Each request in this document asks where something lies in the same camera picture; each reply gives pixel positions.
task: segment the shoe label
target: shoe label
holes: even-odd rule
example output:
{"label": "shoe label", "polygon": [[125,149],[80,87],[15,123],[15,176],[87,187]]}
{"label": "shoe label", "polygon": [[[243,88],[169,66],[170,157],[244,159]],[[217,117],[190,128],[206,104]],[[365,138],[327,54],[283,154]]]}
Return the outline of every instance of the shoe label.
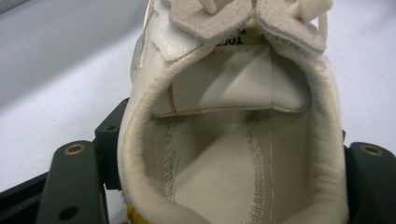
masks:
{"label": "shoe label", "polygon": [[264,37],[259,34],[257,28],[245,28],[239,30],[236,36],[219,43],[218,46],[260,45],[264,43]]}

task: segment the stitching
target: stitching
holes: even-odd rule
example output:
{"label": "stitching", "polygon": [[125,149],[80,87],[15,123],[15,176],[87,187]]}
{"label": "stitching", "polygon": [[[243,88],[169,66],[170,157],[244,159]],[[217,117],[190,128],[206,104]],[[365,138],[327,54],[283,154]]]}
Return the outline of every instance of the stitching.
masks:
{"label": "stitching", "polygon": [[273,209],[274,209],[274,201],[275,201],[275,193],[274,193],[274,175],[273,175],[273,142],[272,142],[272,134],[271,134],[271,127],[270,127],[270,120],[269,120],[269,115],[267,116],[268,120],[268,138],[270,141],[270,183],[271,183],[271,194],[272,194],[272,201],[271,201],[271,208],[270,208],[270,223],[273,218]]}
{"label": "stitching", "polygon": [[267,51],[270,47],[268,45],[243,45],[243,46],[220,46],[213,49],[213,53],[235,53],[235,52],[249,52],[249,51]]}
{"label": "stitching", "polygon": [[174,202],[176,202],[175,194],[176,194],[176,184],[177,184],[178,168],[180,167],[180,162],[181,162],[181,159],[182,159],[182,157],[183,157],[184,149],[186,148],[187,142],[189,141],[189,138],[190,138],[190,133],[191,133],[191,130],[192,130],[192,124],[193,124],[193,122],[194,122],[194,118],[195,118],[195,117],[192,117],[192,119],[191,119],[191,121],[190,121],[190,128],[189,128],[189,131],[188,131],[188,133],[187,133],[186,140],[185,140],[185,142],[184,142],[184,144],[183,144],[183,148],[181,149],[180,157],[178,158],[177,168],[176,168],[176,171],[175,171],[174,186],[173,186],[173,194],[174,194],[174,195],[173,195],[173,199],[174,199]]}
{"label": "stitching", "polygon": [[243,224],[259,224],[262,221],[262,213],[265,206],[265,176],[262,161],[262,151],[255,133],[255,125],[258,123],[258,115],[255,111],[247,111],[246,119],[248,124],[247,140],[249,143],[248,152],[254,166],[255,189],[253,200]]}
{"label": "stitching", "polygon": [[157,135],[154,135],[154,144],[155,144],[155,175],[157,176],[157,188],[160,190],[160,178],[158,176],[158,141],[157,141]]}
{"label": "stitching", "polygon": [[166,122],[166,139],[163,147],[163,168],[165,174],[165,195],[166,197],[174,202],[174,159],[175,152],[172,149],[172,136],[175,130],[175,124],[172,120]]}

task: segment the white leather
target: white leather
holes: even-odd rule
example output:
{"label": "white leather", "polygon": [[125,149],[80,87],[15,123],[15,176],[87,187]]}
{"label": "white leather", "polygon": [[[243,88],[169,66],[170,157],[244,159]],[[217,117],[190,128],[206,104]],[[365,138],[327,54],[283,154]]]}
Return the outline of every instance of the white leather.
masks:
{"label": "white leather", "polygon": [[192,52],[201,45],[201,41],[190,33],[169,22],[170,7],[162,0],[154,2],[154,9],[160,19],[153,24],[152,39],[157,48],[161,51],[166,61],[173,61]]}
{"label": "white leather", "polygon": [[[302,9],[294,8],[291,1],[284,0],[258,1],[255,10],[255,19],[265,32],[285,39],[307,51],[320,54],[326,49],[327,23],[325,17],[319,17],[321,19],[318,28],[310,22],[299,21],[292,11],[297,11],[300,14],[299,16],[302,16],[300,13]],[[314,15],[317,14],[304,12],[307,19],[311,19]]]}
{"label": "white leather", "polygon": [[153,110],[157,117],[220,110],[300,112],[309,105],[303,72],[268,46],[217,47],[182,72]]}

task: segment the shoe tongue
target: shoe tongue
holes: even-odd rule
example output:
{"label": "shoe tongue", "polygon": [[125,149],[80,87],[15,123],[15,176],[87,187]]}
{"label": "shoe tongue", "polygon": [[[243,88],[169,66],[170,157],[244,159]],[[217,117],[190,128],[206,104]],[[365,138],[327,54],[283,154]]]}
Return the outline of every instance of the shoe tongue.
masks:
{"label": "shoe tongue", "polygon": [[153,109],[156,117],[221,110],[305,110],[310,101],[304,73],[271,53],[250,28],[218,44],[173,81]]}

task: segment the white sneaker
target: white sneaker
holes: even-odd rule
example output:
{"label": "white sneaker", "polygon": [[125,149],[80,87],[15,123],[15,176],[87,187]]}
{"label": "white sneaker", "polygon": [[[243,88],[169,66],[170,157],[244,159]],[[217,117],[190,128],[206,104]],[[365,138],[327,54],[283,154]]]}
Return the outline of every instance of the white sneaker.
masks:
{"label": "white sneaker", "polygon": [[119,140],[133,223],[347,222],[332,4],[291,2],[149,2]]}

